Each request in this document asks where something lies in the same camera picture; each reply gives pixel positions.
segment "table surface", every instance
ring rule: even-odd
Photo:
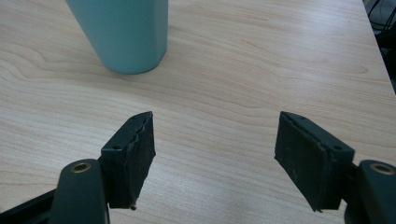
[[[65,1],[0,2],[0,211],[152,111],[157,157],[112,223],[343,223],[274,160],[280,111],[396,165],[396,97],[360,0],[171,0],[168,51],[108,71]]]

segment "wood grain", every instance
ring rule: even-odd
[[[0,78],[0,211],[149,110],[157,157],[138,209],[113,223],[343,223],[273,159],[282,110],[355,162],[396,165],[396,98],[359,0],[171,0],[168,51],[139,76],[106,70],[64,1],[3,0]]]

